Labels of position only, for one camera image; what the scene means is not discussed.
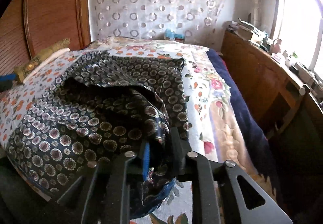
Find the wooden headboard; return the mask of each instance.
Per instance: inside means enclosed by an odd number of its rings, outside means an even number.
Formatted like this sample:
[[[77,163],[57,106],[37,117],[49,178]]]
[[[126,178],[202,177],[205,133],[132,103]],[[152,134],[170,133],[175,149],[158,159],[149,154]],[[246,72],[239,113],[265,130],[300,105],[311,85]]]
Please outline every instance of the wooden headboard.
[[[0,75],[63,38],[71,50],[90,43],[88,0],[12,0],[0,19]]]

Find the small figurine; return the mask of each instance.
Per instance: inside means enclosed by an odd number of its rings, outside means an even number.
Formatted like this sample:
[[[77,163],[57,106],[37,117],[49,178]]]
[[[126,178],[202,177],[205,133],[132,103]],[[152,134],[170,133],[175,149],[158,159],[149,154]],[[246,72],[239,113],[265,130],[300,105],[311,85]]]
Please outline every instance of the small figurine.
[[[282,40],[280,38],[274,40],[273,44],[270,46],[269,54],[272,53],[281,53],[280,45],[282,44]]]

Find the black mount frame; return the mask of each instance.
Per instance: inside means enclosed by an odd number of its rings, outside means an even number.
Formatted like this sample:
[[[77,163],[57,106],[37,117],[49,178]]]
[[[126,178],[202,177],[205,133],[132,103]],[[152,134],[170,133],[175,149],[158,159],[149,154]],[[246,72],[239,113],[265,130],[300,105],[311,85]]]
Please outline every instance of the black mount frame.
[[[217,181],[222,198],[226,224],[292,224],[290,218],[270,198],[269,195],[234,161],[224,163],[209,161],[206,157],[191,150],[187,141],[180,140],[177,128],[171,129],[172,149],[175,159],[172,174],[178,181],[192,181],[193,224],[220,224],[218,199],[214,189]],[[103,163],[92,164],[71,183],[64,194],[41,209],[34,223],[51,222],[59,215],[64,223],[85,224],[91,196],[96,186],[98,173],[108,172],[105,210],[102,224],[128,224],[131,181],[143,181],[141,160],[145,142],[139,154],[132,157],[119,155],[107,167]],[[65,207],[81,187],[74,209]]]

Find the bottle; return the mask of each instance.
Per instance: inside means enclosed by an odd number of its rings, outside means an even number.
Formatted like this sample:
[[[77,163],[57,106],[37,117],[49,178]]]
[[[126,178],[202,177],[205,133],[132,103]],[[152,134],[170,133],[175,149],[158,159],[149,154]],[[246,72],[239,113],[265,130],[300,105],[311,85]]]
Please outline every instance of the bottle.
[[[290,66],[294,66],[297,62],[297,55],[295,53],[295,51],[293,52],[293,54],[291,55],[290,58]]]
[[[290,67],[290,59],[291,59],[292,55],[289,55],[287,58],[286,58],[286,62],[285,62],[285,65],[289,68]]]
[[[287,57],[288,57],[288,53],[287,53],[287,51],[286,51],[286,50],[284,50],[284,52],[283,52],[283,56],[284,56],[284,58],[285,58],[285,59],[287,59]]]

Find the floral bedspread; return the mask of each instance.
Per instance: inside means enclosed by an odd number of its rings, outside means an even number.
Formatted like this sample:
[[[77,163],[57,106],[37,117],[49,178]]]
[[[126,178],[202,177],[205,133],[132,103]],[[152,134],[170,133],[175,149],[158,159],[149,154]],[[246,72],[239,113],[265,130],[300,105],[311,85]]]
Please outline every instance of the floral bedspread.
[[[15,84],[0,100],[0,143],[6,146],[27,110],[46,88],[80,56],[90,50],[108,50],[110,55],[166,59],[184,58],[182,71],[184,101],[187,105],[188,141],[192,149],[209,160],[234,160],[273,198],[270,182],[257,174],[230,104],[230,87],[207,57],[208,48],[174,41],[134,40],[109,37],[94,41],[87,49],[67,52],[41,69],[26,84]],[[191,183],[177,183],[169,197],[153,214],[131,221],[139,223],[192,223]]]

